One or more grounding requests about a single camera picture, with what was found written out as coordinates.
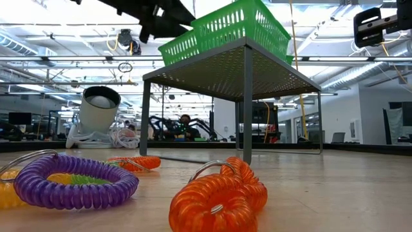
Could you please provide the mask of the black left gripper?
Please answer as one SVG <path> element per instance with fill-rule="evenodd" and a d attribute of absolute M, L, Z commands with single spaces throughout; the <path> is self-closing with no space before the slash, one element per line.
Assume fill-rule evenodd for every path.
<path fill-rule="evenodd" d="M 142 26 L 139 39 L 147 43 L 149 36 L 178 37 L 188 31 L 181 24 L 191 25 L 196 19 L 180 0 L 99 0 L 116 10 L 139 20 Z M 162 17 L 157 12 L 163 10 Z"/>

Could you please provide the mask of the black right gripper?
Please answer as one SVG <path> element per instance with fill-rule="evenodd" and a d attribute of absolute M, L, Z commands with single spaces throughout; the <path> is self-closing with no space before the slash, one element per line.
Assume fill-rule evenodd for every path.
<path fill-rule="evenodd" d="M 359 48 L 384 42 L 384 32 L 392 34 L 411 29 L 411 0 L 396 0 L 395 15 L 382 17 L 380 8 L 373 7 L 353 18 L 355 45 Z"/>

